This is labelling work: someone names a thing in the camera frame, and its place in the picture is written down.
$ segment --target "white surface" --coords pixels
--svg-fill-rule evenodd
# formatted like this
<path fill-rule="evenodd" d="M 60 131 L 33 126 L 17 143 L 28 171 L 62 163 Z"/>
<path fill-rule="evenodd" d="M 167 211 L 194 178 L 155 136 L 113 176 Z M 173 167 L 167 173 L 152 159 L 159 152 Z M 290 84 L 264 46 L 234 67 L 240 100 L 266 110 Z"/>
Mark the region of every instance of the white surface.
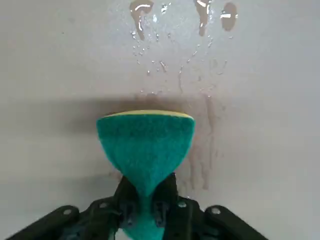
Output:
<path fill-rule="evenodd" d="M 0 2 L 0 238 L 111 195 L 95 120 L 161 108 L 197 121 L 181 194 L 230 208 L 270 240 L 319 239 L 320 4 L 236 0 L 225 32 L 225 3 L 212 4 L 200 37 L 193 1 L 173 0 L 163 15 L 156 2 L 140 43 L 150 48 L 137 57 L 128 0 Z"/>

